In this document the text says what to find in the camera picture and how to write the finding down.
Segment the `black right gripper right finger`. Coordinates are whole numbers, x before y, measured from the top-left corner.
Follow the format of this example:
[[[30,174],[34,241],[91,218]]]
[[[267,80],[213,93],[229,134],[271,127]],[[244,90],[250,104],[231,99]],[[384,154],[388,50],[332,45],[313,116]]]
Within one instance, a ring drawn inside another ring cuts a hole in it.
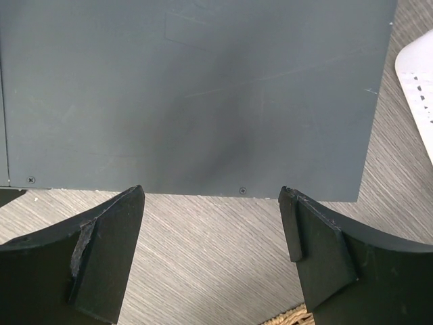
[[[317,324],[431,324],[432,246],[387,234],[298,190],[278,198],[290,260]]]

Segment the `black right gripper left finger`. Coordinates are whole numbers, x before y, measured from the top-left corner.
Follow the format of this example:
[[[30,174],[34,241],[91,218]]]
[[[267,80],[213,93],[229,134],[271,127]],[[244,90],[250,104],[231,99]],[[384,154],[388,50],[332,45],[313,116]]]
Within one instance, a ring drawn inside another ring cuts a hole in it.
[[[2,324],[116,324],[145,194],[100,205],[1,245]]]

